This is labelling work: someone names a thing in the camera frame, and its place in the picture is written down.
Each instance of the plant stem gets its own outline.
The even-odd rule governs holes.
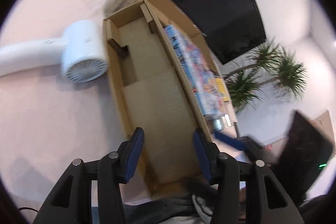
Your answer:
[[[268,80],[266,80],[264,82],[259,83],[258,86],[266,85],[268,83],[274,82],[274,81],[279,80],[279,79],[280,79],[280,76],[275,76],[275,77],[273,77],[271,79],[268,79]]]
[[[256,63],[254,63],[254,64],[251,64],[251,65],[242,67],[242,68],[238,68],[238,69],[236,69],[236,70],[230,72],[228,75],[223,76],[223,79],[224,79],[224,80],[225,80],[225,79],[228,79],[230,76],[232,76],[232,75],[234,75],[234,74],[236,74],[236,73],[238,73],[238,72],[241,72],[241,71],[246,70],[246,69],[256,68],[257,66],[258,66],[258,65],[257,65]]]

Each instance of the metal bolt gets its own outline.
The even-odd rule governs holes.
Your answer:
[[[224,152],[222,152],[222,153],[219,153],[218,157],[219,157],[221,160],[226,160],[226,159],[229,157],[229,155],[226,154],[226,153],[224,153]]]
[[[257,161],[255,162],[255,164],[256,164],[256,166],[258,166],[258,167],[263,167],[263,166],[265,166],[265,163],[264,163],[262,160],[257,160]]]
[[[111,153],[109,154],[109,158],[110,158],[110,159],[116,159],[116,158],[118,158],[118,157],[119,157],[118,152],[111,152]]]
[[[80,165],[81,163],[82,163],[82,160],[81,160],[81,159],[74,159],[74,160],[72,161],[72,164],[73,164],[74,166]]]

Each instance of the black clamp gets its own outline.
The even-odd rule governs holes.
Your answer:
[[[303,224],[301,215],[273,172],[263,161],[261,146],[248,137],[244,152],[253,162],[236,161],[220,153],[202,130],[194,133],[194,146],[203,176],[218,184],[218,200],[211,224],[238,222],[239,181],[246,181],[246,224]]]
[[[136,128],[129,141],[101,160],[73,160],[47,196],[33,224],[92,224],[92,180],[98,180],[100,224],[126,224],[119,183],[126,184],[133,177],[143,142],[143,129]]]

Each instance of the wall-mounted tv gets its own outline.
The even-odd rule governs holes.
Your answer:
[[[266,39],[255,0],[172,0],[202,31],[225,64]]]

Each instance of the white hair dryer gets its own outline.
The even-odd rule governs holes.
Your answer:
[[[62,75],[75,83],[93,80],[108,68],[104,43],[90,20],[68,26],[61,38],[0,47],[0,76],[61,64]]]

